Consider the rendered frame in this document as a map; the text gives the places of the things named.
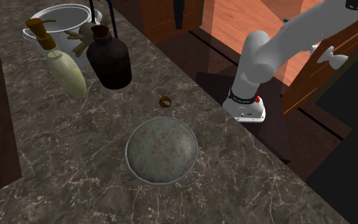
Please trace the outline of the brown wooden door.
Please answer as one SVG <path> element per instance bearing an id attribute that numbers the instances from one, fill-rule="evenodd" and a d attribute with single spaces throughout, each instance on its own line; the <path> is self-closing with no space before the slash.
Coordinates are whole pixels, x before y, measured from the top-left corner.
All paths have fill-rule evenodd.
<path id="1" fill-rule="evenodd" d="M 152 43 L 160 43 L 202 24 L 204 0 L 184 0 L 182 29 L 176 29 L 174 0 L 140 0 L 144 35 Z"/>

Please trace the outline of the thin black curved tube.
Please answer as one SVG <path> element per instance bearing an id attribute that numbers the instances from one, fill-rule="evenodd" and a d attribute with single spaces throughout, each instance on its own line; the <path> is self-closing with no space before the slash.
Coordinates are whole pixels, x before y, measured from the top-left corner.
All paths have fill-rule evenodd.
<path id="1" fill-rule="evenodd" d="M 91 23 L 95 24 L 95 11 L 94 11 L 94 6 L 93 6 L 93 0 L 88 0 L 89 1 L 89 5 L 90 5 L 90 10 L 91 10 Z M 118 32 L 116 29 L 116 22 L 115 22 L 115 18 L 114 18 L 114 11 L 113 11 L 113 4 L 111 2 L 111 0 L 106 0 L 109 6 L 109 12 L 110 12 L 110 17 L 111 17 L 111 22 L 112 22 L 112 26 L 113 26 L 113 32 L 114 32 L 114 37 L 116 39 L 118 39 Z"/>

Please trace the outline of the dark brown corked bottle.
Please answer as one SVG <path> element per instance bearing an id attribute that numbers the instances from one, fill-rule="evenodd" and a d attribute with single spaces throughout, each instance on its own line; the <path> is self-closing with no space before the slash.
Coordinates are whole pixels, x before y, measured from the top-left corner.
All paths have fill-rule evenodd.
<path id="1" fill-rule="evenodd" d="M 102 85 L 111 90 L 126 87 L 132 81 L 128 47 L 114 38 L 108 27 L 91 28 L 94 42 L 88 47 L 86 57 Z"/>

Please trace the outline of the tan branched figure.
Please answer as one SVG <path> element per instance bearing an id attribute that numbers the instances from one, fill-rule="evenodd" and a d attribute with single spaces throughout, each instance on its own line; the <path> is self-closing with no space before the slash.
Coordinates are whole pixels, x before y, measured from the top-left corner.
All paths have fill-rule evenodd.
<path id="1" fill-rule="evenodd" d="M 86 48 L 94 42 L 94 36 L 99 40 L 104 40 L 107 43 L 107 31 L 108 25 L 111 24 L 110 17 L 104 17 L 100 24 L 97 25 L 92 22 L 85 22 L 80 26 L 78 32 L 66 31 L 65 33 L 69 36 L 68 39 L 78 39 L 81 43 L 76 46 L 72 51 L 75 53 L 76 57 L 80 57 Z"/>

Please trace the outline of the white pot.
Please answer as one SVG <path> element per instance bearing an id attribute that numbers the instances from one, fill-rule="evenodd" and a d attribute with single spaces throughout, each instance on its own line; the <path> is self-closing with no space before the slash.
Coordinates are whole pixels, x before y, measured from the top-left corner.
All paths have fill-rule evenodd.
<path id="1" fill-rule="evenodd" d="M 88 6 L 82 4 L 60 4 L 43 9 L 32 16 L 41 20 L 55 20 L 44 23 L 46 32 L 56 43 L 57 49 L 68 54 L 79 68 L 89 66 L 90 63 L 85 55 L 77 57 L 72 51 L 80 43 L 80 39 L 68 39 L 66 31 L 79 32 L 79 28 L 85 22 L 92 21 L 92 12 Z"/>

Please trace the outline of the pale green bottle brown cap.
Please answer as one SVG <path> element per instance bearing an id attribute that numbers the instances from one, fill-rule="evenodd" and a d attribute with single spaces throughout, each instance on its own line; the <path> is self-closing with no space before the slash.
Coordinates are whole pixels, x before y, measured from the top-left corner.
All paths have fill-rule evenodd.
<path id="1" fill-rule="evenodd" d="M 55 22 L 55 20 L 31 18 L 25 21 L 25 25 L 36 36 L 47 59 L 49 70 L 62 88 L 73 97 L 84 97 L 87 87 L 80 68 L 70 55 L 60 50 L 52 36 L 47 33 L 43 25 L 45 22 Z"/>

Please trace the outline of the speckled grey-green bowl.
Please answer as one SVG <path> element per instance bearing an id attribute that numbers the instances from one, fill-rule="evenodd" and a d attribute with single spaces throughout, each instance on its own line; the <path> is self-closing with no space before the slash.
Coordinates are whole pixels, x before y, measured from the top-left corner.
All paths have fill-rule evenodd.
<path id="1" fill-rule="evenodd" d="M 125 146 L 125 162 L 140 181 L 167 186 L 195 166 L 198 141 L 192 129 L 171 117 L 157 116 L 138 125 Z"/>

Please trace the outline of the dark robot stand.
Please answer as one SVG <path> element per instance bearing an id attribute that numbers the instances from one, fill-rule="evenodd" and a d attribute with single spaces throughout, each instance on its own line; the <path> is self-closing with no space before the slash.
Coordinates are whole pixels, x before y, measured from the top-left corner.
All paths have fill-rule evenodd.
<path id="1" fill-rule="evenodd" d="M 195 78 L 195 82 L 219 104 L 227 98 L 233 80 L 231 76 L 201 72 Z M 266 109 L 266 118 L 262 123 L 242 125 L 287 164 L 291 157 L 280 99 L 281 87 L 282 82 L 276 78 L 260 84 L 258 92 Z"/>

